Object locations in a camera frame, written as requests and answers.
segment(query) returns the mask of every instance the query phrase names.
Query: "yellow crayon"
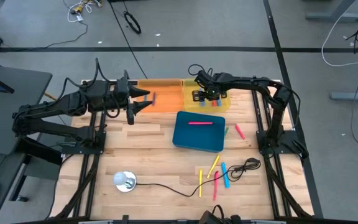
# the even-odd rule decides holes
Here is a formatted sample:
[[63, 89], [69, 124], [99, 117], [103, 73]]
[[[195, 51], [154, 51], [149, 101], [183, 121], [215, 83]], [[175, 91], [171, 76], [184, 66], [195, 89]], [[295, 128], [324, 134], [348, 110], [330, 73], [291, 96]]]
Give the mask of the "yellow crayon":
[[[198, 176], [200, 178], [200, 185], [201, 185], [203, 183], [203, 170], [202, 169], [200, 169], [198, 171]], [[203, 192], [203, 186], [200, 186], [199, 191], [198, 191], [198, 197], [201, 197], [202, 192]]]
[[219, 154], [216, 156], [215, 162], [214, 162], [214, 164], [212, 164], [211, 169], [209, 170], [208, 176], [206, 176], [207, 179], [209, 179], [209, 177], [211, 176], [212, 171], [214, 170], [216, 163], [218, 163], [218, 160], [220, 157], [221, 157], [221, 155], [219, 155]]

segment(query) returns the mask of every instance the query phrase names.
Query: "gray floor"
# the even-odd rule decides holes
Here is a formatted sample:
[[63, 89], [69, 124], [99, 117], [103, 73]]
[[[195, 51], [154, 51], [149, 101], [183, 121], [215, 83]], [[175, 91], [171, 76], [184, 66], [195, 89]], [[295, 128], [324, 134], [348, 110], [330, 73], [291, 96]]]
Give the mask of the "gray floor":
[[[339, 1], [270, 1], [282, 47], [321, 47], [332, 23], [304, 19], [308, 11], [327, 11]], [[67, 0], [67, 4], [76, 3]], [[121, 2], [113, 4], [122, 11]], [[142, 35], [124, 27], [129, 42], [137, 47], [241, 46], [273, 47], [262, 1], [249, 0], [148, 0], [127, 2], [144, 31]], [[358, 12], [358, 1], [349, 12]], [[110, 7], [94, 8], [83, 14], [88, 33], [75, 43], [57, 47], [125, 47], [126, 43]], [[67, 22], [61, 0], [6, 0], [0, 12], [0, 35], [11, 47], [42, 47], [52, 42], [74, 39], [84, 31], [80, 24]], [[356, 24], [338, 24], [326, 47], [349, 48], [343, 36], [351, 35]], [[276, 53], [265, 52], [136, 52], [150, 78], [188, 76], [192, 63], [213, 67], [240, 76], [282, 79]], [[63, 79], [79, 82], [94, 72], [98, 57], [105, 75], [119, 78], [124, 69], [131, 78], [142, 74], [128, 52], [21, 52], [1, 53], [0, 64], [40, 70], [53, 74], [47, 91], [58, 95]], [[354, 91], [358, 65], [330, 67], [319, 53], [284, 54], [293, 89], [302, 99], [301, 122], [325, 218], [358, 220], [358, 145], [350, 132], [351, 104], [329, 99], [331, 91]], [[331, 63], [358, 60], [358, 54], [326, 54]], [[68, 85], [67, 92], [75, 91]], [[63, 117], [69, 123], [69, 117]], [[52, 121], [61, 123], [58, 118]], [[358, 137], [358, 104], [354, 118]], [[44, 137], [46, 144], [56, 139]], [[0, 223], [39, 220], [46, 216], [53, 197], [52, 180], [29, 179], [22, 194], [27, 203], [6, 203]]]

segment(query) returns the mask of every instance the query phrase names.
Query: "black desk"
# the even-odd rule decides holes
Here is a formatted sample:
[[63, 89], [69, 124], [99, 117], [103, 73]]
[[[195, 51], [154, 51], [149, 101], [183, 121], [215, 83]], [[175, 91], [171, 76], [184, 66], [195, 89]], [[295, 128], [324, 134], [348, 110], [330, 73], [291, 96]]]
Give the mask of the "black desk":
[[0, 209], [25, 159], [21, 152], [11, 153], [17, 138], [12, 132], [12, 113], [21, 105], [38, 103], [48, 87], [52, 74], [0, 67], [0, 80], [13, 89], [13, 95], [0, 93]]

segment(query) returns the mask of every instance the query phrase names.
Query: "wooden table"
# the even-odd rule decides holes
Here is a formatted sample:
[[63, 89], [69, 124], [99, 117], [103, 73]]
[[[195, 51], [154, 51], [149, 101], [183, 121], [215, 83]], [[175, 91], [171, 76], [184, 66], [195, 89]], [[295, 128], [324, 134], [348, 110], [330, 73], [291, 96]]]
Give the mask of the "wooden table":
[[[214, 113], [225, 117], [229, 127], [215, 170], [222, 172], [221, 162], [227, 167], [242, 165], [250, 157], [262, 161], [259, 169], [249, 170], [239, 181], [231, 182], [230, 189], [225, 189], [223, 180], [219, 179], [216, 201], [213, 201], [213, 182], [203, 186], [201, 198], [198, 193], [189, 198], [159, 186], [138, 185], [133, 191], [122, 193], [113, 185], [112, 177], [117, 171], [129, 170], [135, 173], [139, 183], [160, 183], [190, 194], [198, 186], [198, 170], [203, 170], [203, 180], [206, 180], [216, 157], [210, 152], [177, 148], [172, 144], [176, 113], [139, 113], [132, 126], [127, 124], [126, 115], [122, 113], [118, 118], [106, 121], [107, 140], [99, 162], [91, 219], [120, 220], [123, 215], [129, 215], [131, 220], [194, 220], [200, 219], [205, 210], [211, 211], [216, 204], [222, 206], [227, 217], [238, 214], [242, 219], [272, 219], [265, 167], [255, 135], [257, 122], [251, 92], [231, 90], [230, 94], [230, 109], [226, 113]], [[267, 129], [265, 116], [262, 119]], [[86, 126], [89, 120], [87, 113], [73, 118], [72, 126]], [[237, 133], [235, 124], [241, 127], [245, 140]], [[288, 111], [283, 125], [285, 129], [291, 128]], [[75, 155], [62, 167], [52, 216], [61, 211], [75, 192], [82, 158]], [[313, 214], [300, 159], [294, 154], [282, 154], [280, 158], [289, 191], [308, 213]], [[276, 191], [283, 215], [281, 194], [277, 188]], [[83, 202], [80, 214], [84, 210]]]

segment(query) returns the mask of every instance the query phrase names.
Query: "orange tray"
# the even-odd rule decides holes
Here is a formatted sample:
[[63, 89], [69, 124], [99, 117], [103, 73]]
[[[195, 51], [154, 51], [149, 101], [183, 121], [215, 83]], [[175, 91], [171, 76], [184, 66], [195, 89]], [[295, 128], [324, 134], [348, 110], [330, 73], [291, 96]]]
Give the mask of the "orange tray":
[[[153, 100], [154, 105], [144, 108], [141, 112], [178, 112], [183, 110], [183, 87], [182, 80], [178, 78], [147, 79], [139, 80], [137, 88], [150, 91], [147, 101]], [[145, 97], [140, 96], [137, 101], [144, 101]]]

